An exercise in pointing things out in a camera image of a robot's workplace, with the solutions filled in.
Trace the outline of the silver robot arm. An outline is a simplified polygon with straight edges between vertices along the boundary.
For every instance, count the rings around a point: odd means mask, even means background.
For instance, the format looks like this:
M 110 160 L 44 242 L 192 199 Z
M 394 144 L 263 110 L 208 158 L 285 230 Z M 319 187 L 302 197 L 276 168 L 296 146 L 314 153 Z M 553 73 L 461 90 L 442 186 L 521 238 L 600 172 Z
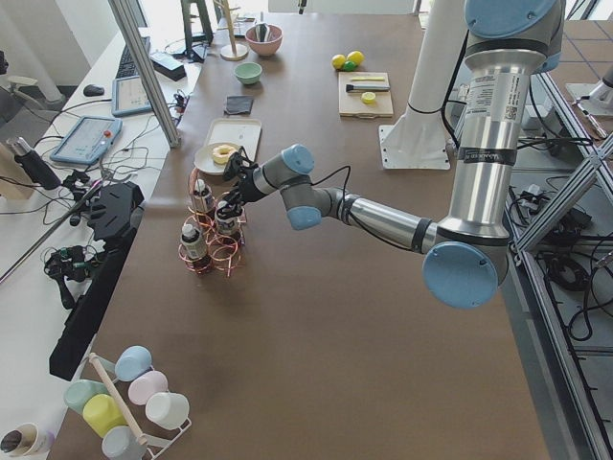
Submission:
M 509 235 L 502 216 L 516 161 L 531 77 L 559 61 L 560 1 L 467 1 L 454 22 L 466 35 L 472 79 L 448 214 L 419 218 L 310 180 L 314 159 L 293 145 L 263 164 L 234 153 L 223 176 L 234 187 L 226 202 L 240 207 L 282 196 L 296 230 L 333 217 L 396 247 L 421 253 L 422 276 L 443 303 L 471 309 L 488 302 L 504 280 Z

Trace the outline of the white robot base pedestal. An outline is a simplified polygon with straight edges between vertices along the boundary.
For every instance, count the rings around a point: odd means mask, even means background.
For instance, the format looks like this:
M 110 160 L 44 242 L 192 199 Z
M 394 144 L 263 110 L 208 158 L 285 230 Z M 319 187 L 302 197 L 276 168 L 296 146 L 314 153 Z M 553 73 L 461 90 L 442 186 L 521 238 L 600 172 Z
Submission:
M 436 1 L 429 14 L 406 110 L 392 126 L 379 128 L 387 170 L 447 170 L 443 103 L 453 84 L 467 33 L 461 0 Z

